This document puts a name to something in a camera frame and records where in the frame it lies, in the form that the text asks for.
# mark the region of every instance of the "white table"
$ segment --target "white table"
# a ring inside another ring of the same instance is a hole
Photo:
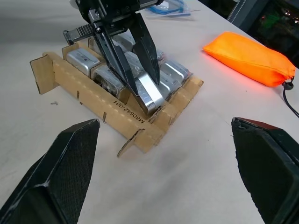
[[[125,139],[101,124],[83,224],[262,224],[240,178],[231,119],[285,129],[299,141],[299,119],[280,97],[201,51],[237,27],[195,0],[193,21],[147,20],[158,48],[205,81],[198,95],[148,154],[117,159]],[[40,96],[29,61],[66,45],[64,29],[84,24],[68,1],[2,0],[0,7],[0,206],[58,133],[96,116],[61,87]],[[288,98],[299,108],[299,88]]]

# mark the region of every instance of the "cardboard divider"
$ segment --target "cardboard divider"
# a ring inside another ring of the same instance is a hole
[[[36,85],[39,94],[53,90],[58,84],[55,82],[53,62],[50,56],[43,56],[30,62],[31,69],[35,74]]]
[[[103,61],[101,56],[80,42],[63,48],[64,58],[68,52],[79,47],[85,48]],[[203,84],[200,79],[191,77],[149,118],[133,96],[129,97],[126,104],[121,102],[53,52],[43,53],[43,57],[31,61],[30,64],[40,94],[61,85],[81,104],[128,139],[118,157],[133,144],[144,153],[157,145]]]

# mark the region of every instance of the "dark background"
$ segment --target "dark background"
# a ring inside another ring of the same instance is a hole
[[[199,1],[225,19],[236,5],[233,0]],[[270,0],[258,17],[247,23],[247,34],[282,53],[299,68],[299,0]]]

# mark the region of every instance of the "orange pouch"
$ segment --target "orange pouch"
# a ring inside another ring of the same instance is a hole
[[[244,36],[225,32],[203,50],[228,67],[269,87],[295,76],[295,66],[282,54]]]

